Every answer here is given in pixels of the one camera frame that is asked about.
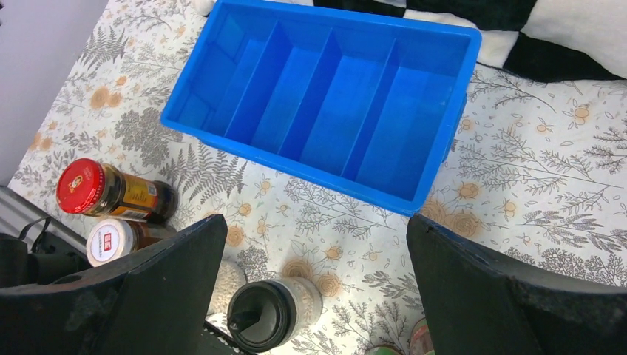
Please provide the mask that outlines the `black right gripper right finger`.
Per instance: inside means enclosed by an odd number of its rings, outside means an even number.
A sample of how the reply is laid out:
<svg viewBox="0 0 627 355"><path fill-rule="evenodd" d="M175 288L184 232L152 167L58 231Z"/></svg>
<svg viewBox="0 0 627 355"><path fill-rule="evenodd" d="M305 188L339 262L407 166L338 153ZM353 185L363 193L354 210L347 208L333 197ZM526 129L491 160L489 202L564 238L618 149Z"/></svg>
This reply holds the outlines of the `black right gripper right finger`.
<svg viewBox="0 0 627 355"><path fill-rule="evenodd" d="M416 214L407 247L437 354L624 354L626 289L567 277Z"/></svg>

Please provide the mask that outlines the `blue plastic divided bin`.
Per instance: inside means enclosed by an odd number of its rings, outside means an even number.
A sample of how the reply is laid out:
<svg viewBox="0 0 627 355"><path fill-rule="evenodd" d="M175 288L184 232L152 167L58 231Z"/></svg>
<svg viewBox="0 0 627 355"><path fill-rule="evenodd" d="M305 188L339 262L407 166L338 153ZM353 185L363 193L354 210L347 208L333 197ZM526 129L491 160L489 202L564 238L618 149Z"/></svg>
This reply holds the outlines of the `blue plastic divided bin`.
<svg viewBox="0 0 627 355"><path fill-rule="evenodd" d="M219 1L161 123L405 216L467 102L471 27L275 1Z"/></svg>

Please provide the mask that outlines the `yellow cap sauce bottle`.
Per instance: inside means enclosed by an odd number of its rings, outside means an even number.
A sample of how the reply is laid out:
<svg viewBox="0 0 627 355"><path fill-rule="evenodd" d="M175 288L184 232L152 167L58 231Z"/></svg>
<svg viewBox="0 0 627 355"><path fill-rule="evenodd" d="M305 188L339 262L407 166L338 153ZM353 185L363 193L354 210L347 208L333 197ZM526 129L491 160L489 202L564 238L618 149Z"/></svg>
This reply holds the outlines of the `yellow cap sauce bottle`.
<svg viewBox="0 0 627 355"><path fill-rule="evenodd" d="M401 355L401 352L389 345L377 345L365 350L364 355Z"/></svg>
<svg viewBox="0 0 627 355"><path fill-rule="evenodd" d="M434 355L427 319L423 317L413 327L409 344L409 355Z"/></svg>

